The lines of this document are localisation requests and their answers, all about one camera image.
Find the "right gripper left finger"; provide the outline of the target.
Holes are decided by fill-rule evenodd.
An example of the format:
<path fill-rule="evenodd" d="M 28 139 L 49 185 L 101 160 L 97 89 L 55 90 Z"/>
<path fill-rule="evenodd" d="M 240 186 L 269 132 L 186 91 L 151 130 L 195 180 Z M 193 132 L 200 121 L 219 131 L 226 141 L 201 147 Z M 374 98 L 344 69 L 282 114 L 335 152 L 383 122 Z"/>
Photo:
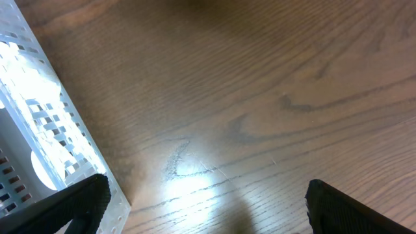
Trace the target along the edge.
<path fill-rule="evenodd" d="M 1 219 L 1 233 L 96 233 L 111 200 L 108 177 L 94 174 Z"/>

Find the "clear white plastic basket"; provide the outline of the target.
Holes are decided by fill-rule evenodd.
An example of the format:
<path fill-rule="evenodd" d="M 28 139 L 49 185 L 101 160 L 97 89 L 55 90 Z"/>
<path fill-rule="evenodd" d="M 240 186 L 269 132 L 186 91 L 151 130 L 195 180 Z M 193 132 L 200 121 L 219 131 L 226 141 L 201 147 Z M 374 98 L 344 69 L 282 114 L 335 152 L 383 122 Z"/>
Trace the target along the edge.
<path fill-rule="evenodd" d="M 131 207 L 14 1 L 1 1 L 1 218 L 94 174 L 109 180 L 99 233 Z"/>

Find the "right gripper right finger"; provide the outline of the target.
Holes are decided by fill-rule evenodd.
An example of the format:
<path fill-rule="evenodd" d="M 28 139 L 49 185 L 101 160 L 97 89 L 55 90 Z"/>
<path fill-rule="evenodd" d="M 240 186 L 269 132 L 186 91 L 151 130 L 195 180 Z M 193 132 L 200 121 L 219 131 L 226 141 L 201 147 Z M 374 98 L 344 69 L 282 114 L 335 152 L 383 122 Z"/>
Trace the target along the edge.
<path fill-rule="evenodd" d="M 314 234 L 415 234 L 319 179 L 305 194 Z"/>

